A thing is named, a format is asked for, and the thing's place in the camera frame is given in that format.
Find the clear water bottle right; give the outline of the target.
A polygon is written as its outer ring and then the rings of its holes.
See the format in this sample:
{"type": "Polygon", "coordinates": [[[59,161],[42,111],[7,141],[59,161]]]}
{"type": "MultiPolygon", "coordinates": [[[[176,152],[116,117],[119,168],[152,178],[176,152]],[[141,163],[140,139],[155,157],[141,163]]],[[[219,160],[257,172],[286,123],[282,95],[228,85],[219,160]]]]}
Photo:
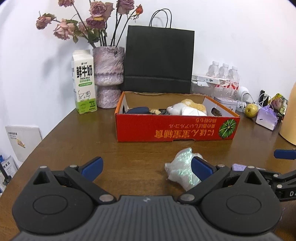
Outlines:
{"type": "Polygon", "coordinates": [[[239,89],[239,82],[240,77],[238,74],[238,68],[235,66],[232,66],[232,68],[228,72],[228,78],[230,79],[230,86],[231,89],[231,98],[236,99],[236,95],[239,89]]]}

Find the white cloth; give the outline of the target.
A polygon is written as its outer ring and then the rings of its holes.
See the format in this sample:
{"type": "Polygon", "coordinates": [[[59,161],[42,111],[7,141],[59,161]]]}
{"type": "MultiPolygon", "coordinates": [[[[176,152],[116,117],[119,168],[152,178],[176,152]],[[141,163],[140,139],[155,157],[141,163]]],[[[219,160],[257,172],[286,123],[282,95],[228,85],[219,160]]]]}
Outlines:
{"type": "Polygon", "coordinates": [[[207,114],[198,109],[186,106],[181,109],[181,115],[182,116],[206,116],[207,114]]]}

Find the clear water bottle left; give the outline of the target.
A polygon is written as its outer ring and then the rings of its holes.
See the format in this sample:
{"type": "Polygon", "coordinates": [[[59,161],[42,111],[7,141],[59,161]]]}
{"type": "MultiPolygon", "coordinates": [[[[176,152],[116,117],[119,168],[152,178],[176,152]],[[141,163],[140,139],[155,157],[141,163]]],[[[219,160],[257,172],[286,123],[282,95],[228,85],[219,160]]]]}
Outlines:
{"type": "Polygon", "coordinates": [[[219,62],[213,61],[209,66],[206,76],[216,77],[219,73],[219,62]]]}

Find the clear food container with lid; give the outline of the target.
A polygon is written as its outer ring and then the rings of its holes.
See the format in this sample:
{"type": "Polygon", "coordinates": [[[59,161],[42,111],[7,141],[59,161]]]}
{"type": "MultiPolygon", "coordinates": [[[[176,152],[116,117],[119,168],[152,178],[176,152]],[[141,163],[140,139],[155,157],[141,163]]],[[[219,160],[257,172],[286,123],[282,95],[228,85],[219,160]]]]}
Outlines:
{"type": "Polygon", "coordinates": [[[215,84],[211,84],[203,81],[192,81],[191,82],[191,93],[201,94],[209,97],[213,96],[215,84]]]}

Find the purple textured flower vase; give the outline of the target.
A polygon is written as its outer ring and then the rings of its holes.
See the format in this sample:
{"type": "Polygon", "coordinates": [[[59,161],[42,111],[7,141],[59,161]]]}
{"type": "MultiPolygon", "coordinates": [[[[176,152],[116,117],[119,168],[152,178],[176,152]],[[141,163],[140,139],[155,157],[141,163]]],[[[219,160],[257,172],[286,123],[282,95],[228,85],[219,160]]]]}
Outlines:
{"type": "Polygon", "coordinates": [[[93,49],[96,101],[99,108],[115,108],[121,96],[125,49],[97,47],[93,49]]]}

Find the purple tissue packet bag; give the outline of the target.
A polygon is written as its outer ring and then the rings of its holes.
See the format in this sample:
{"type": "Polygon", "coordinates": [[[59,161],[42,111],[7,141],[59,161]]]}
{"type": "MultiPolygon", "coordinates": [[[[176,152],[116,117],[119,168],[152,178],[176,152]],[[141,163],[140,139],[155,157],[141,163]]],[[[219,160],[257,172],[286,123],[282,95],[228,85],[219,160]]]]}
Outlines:
{"type": "Polygon", "coordinates": [[[273,131],[278,123],[278,118],[274,110],[270,108],[269,105],[266,105],[259,109],[255,122],[258,125],[273,131]]]}

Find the dried pink roses bouquet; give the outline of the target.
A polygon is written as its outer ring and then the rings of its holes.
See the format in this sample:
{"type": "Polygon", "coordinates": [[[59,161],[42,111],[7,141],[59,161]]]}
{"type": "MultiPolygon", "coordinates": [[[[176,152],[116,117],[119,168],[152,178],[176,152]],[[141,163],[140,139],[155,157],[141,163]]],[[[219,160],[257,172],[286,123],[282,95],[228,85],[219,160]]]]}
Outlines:
{"type": "Polygon", "coordinates": [[[99,43],[101,47],[117,47],[124,30],[121,31],[117,38],[116,33],[119,28],[121,19],[126,16],[126,22],[123,28],[125,29],[130,20],[137,20],[144,12],[142,5],[136,6],[134,1],[117,1],[116,4],[102,1],[89,1],[89,16],[85,20],[82,19],[74,1],[58,1],[60,7],[72,7],[75,10],[76,17],[79,20],[61,19],[50,13],[39,14],[36,20],[36,28],[43,30],[49,24],[57,23],[53,34],[61,40],[72,39],[77,43],[80,38],[84,38],[95,48],[95,44],[99,43]],[[111,17],[112,12],[115,12],[115,27],[111,36],[110,43],[107,42],[107,21],[111,17]]]}

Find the yellow thermos jug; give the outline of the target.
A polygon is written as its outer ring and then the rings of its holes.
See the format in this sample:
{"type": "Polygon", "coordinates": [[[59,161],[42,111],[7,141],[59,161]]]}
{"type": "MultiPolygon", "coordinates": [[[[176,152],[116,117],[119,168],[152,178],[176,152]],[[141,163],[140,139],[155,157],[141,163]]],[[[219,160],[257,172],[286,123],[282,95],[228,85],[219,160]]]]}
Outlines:
{"type": "Polygon", "coordinates": [[[287,110],[280,128],[280,135],[289,143],[296,145],[296,83],[290,93],[287,110]]]}

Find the purple woven drawstring pouch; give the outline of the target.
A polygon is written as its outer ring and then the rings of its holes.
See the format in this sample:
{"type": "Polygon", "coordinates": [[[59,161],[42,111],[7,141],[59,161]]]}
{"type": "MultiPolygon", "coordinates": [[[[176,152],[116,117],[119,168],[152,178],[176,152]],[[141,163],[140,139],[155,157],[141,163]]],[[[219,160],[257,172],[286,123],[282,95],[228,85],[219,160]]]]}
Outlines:
{"type": "Polygon", "coordinates": [[[232,171],[244,171],[247,166],[242,164],[233,164],[231,169],[232,171]]]}

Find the small white desk fan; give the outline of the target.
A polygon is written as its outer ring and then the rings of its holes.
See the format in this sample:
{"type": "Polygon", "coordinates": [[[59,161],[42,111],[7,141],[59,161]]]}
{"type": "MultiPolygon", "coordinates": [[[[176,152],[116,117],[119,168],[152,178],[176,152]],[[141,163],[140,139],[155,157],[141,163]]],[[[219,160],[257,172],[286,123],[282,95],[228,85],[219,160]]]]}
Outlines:
{"type": "Polygon", "coordinates": [[[237,107],[236,110],[239,112],[243,112],[245,107],[247,106],[247,101],[250,97],[249,90],[244,87],[240,86],[237,90],[236,93],[236,98],[237,98],[237,107]]]}

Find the black paper shopping bag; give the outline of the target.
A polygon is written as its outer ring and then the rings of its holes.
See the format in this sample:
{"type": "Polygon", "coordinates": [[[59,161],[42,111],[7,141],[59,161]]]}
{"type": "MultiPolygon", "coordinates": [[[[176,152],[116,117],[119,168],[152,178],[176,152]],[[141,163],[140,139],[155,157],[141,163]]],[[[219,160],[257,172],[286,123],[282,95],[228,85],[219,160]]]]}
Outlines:
{"type": "Polygon", "coordinates": [[[128,27],[123,91],[190,92],[195,32],[172,28],[171,11],[163,11],[167,17],[164,28],[128,27]]]}

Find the small wooden block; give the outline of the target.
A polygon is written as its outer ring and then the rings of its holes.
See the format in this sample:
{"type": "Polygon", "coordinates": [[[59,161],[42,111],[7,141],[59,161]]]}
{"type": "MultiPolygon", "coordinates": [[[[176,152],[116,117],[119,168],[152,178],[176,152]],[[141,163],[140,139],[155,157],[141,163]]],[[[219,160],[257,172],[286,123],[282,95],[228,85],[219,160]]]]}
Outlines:
{"type": "Polygon", "coordinates": [[[161,114],[161,111],[159,109],[150,109],[149,112],[156,115],[161,114]]]}

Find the colourful snack packet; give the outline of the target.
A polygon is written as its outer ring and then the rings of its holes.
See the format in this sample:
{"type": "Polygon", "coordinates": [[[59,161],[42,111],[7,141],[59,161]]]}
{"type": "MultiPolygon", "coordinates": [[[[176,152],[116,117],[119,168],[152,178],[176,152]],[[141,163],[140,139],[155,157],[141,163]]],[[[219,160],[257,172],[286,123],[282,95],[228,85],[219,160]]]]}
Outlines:
{"type": "Polygon", "coordinates": [[[280,93],[277,93],[271,99],[271,106],[277,116],[284,117],[287,110],[288,100],[280,93]]]}

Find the iridescent crumpled plastic bag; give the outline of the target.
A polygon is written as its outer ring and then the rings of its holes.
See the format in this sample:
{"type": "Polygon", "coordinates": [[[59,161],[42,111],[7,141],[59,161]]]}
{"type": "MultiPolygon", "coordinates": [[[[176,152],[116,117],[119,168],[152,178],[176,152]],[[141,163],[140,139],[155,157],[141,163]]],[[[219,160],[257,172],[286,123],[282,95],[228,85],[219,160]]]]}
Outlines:
{"type": "Polygon", "coordinates": [[[185,191],[190,190],[201,182],[191,169],[191,161],[195,156],[203,159],[200,153],[193,153],[192,148],[185,148],[176,154],[172,162],[165,163],[168,180],[180,184],[185,191]]]}

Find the yellow green apple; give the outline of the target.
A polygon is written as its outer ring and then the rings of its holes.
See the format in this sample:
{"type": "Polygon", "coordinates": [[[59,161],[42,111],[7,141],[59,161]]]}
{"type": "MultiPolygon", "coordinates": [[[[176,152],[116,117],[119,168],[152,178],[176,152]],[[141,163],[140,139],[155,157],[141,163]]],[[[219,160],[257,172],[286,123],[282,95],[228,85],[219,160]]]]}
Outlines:
{"type": "Polygon", "coordinates": [[[248,118],[255,118],[258,114],[258,106],[256,104],[249,103],[244,109],[244,114],[248,118]]]}

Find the yellow white hamster plush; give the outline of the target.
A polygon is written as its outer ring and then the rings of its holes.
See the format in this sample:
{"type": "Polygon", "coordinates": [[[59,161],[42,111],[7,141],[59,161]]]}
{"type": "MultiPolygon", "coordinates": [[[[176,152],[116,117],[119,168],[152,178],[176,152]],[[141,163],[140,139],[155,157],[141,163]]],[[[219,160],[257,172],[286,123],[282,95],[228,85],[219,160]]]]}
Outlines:
{"type": "Polygon", "coordinates": [[[170,115],[180,116],[207,116],[206,107],[203,104],[195,103],[191,99],[184,99],[181,102],[167,107],[170,115]]]}

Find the white green milk carton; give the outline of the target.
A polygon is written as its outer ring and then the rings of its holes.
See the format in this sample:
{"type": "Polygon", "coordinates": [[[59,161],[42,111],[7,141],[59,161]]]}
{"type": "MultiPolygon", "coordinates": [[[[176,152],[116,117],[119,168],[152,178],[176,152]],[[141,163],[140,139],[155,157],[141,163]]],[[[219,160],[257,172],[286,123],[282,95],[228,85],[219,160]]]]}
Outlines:
{"type": "Polygon", "coordinates": [[[94,63],[90,50],[75,50],[71,69],[77,112],[84,114],[97,111],[94,63]]]}

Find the white flat carton box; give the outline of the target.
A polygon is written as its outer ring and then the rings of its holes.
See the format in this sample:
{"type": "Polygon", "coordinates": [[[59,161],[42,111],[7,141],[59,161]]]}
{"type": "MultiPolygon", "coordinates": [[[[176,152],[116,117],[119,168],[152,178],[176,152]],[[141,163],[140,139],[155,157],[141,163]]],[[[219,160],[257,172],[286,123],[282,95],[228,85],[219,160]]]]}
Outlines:
{"type": "Polygon", "coordinates": [[[207,82],[216,85],[228,85],[230,80],[211,76],[192,75],[192,81],[207,82]]]}

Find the clear water bottle middle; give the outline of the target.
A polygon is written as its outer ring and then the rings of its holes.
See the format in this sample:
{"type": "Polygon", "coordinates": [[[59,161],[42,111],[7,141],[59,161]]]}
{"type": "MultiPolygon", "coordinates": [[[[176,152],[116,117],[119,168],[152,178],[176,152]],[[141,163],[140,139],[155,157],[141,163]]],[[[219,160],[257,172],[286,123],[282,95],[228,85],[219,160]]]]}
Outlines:
{"type": "Polygon", "coordinates": [[[217,75],[217,78],[219,79],[223,79],[222,84],[218,85],[218,92],[221,96],[224,96],[227,91],[228,88],[230,86],[230,79],[228,78],[228,74],[229,74],[229,65],[223,63],[222,67],[219,68],[219,72],[217,75]]]}

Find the navy blue zip pouch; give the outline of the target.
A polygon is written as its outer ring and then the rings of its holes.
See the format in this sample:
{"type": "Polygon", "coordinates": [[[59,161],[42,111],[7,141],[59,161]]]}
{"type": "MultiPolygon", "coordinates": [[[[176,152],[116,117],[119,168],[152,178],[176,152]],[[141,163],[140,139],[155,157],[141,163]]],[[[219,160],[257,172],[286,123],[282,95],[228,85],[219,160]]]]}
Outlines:
{"type": "Polygon", "coordinates": [[[150,114],[150,110],[146,106],[129,109],[126,114],[150,114]]]}

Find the pale floral tin box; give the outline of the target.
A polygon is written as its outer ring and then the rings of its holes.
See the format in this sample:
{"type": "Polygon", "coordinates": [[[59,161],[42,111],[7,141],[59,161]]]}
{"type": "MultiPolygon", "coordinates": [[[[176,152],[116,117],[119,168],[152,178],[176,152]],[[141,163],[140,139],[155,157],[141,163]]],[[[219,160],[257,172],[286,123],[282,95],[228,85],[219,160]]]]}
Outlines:
{"type": "Polygon", "coordinates": [[[229,110],[236,112],[237,101],[229,97],[214,97],[214,100],[227,107],[229,110]]]}

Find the clear water bottle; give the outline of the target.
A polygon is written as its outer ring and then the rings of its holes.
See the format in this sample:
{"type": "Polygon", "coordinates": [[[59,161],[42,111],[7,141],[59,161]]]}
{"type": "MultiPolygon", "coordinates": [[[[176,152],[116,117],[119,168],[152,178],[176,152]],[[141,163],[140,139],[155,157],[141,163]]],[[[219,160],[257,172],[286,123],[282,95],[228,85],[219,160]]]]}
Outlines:
{"type": "Polygon", "coordinates": [[[213,61],[209,66],[206,76],[216,77],[219,73],[219,62],[213,61]]]}
{"type": "Polygon", "coordinates": [[[231,89],[231,98],[236,99],[236,95],[239,89],[239,82],[240,77],[238,74],[238,68],[235,66],[232,66],[232,68],[228,72],[228,78],[230,79],[230,86],[231,89]]]}
{"type": "Polygon", "coordinates": [[[222,84],[218,85],[218,92],[221,96],[224,96],[227,91],[228,88],[230,86],[230,79],[228,78],[228,74],[229,74],[229,65],[223,63],[222,67],[219,68],[219,72],[217,75],[217,78],[219,79],[223,79],[222,84]]]}

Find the red cardboard pumpkin box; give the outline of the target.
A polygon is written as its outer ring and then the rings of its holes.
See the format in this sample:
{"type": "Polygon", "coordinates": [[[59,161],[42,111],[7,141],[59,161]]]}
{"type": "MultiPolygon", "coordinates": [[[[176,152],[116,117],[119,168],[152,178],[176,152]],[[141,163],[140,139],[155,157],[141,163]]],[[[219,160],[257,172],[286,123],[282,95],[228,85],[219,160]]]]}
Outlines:
{"type": "Polygon", "coordinates": [[[172,142],[174,140],[231,140],[237,131],[240,116],[216,100],[197,94],[137,93],[126,91],[115,110],[118,142],[172,142]],[[128,113],[138,107],[166,109],[190,99],[206,107],[206,116],[128,113]]]}

